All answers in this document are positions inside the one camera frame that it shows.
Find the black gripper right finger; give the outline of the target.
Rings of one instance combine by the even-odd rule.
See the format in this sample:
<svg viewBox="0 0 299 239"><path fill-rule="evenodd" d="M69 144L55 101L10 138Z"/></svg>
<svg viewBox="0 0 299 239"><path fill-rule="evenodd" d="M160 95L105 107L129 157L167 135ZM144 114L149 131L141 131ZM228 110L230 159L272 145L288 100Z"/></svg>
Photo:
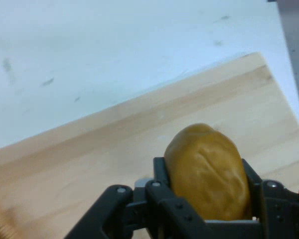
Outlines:
<svg viewBox="0 0 299 239"><path fill-rule="evenodd" d="M261 179L242 159L251 196L252 216L259 219L265 239L299 239L299 191L281 182Z"/></svg>

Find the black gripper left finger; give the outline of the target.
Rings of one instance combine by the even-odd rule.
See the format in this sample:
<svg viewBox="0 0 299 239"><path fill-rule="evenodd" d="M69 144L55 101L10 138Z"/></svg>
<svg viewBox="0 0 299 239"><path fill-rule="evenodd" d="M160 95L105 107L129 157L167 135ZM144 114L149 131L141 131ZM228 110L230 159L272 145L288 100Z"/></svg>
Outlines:
<svg viewBox="0 0 299 239"><path fill-rule="evenodd" d="M131 239L147 229L152 239L205 239L207 225L168 184L163 158L155 158L154 178L144 187L108 187L84 214L67 239Z"/></svg>

